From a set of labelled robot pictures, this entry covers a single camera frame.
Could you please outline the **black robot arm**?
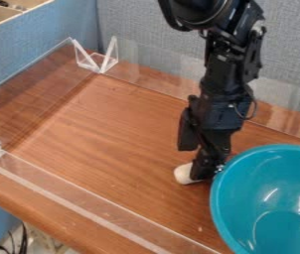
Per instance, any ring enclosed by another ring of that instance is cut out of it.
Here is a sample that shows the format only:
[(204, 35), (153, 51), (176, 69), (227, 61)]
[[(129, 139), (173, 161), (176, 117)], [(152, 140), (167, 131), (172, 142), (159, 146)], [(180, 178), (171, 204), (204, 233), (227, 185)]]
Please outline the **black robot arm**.
[(179, 149), (197, 153), (193, 162), (175, 170), (177, 182), (189, 185), (224, 169), (231, 136), (258, 110), (250, 83), (262, 69), (264, 12), (255, 0), (159, 0), (159, 4), (169, 26), (196, 31), (207, 41), (201, 94), (189, 97), (179, 129)]

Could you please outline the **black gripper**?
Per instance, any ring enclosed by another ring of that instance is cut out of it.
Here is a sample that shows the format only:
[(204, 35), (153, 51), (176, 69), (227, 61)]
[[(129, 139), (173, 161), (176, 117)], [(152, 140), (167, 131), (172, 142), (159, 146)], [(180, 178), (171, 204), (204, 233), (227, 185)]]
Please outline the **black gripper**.
[(200, 96), (189, 96), (189, 108), (180, 119), (177, 147), (180, 151), (195, 151), (201, 146), (192, 165), (193, 181), (211, 179), (225, 165), (231, 136), (256, 111), (258, 102), (248, 85), (231, 94), (204, 89)]

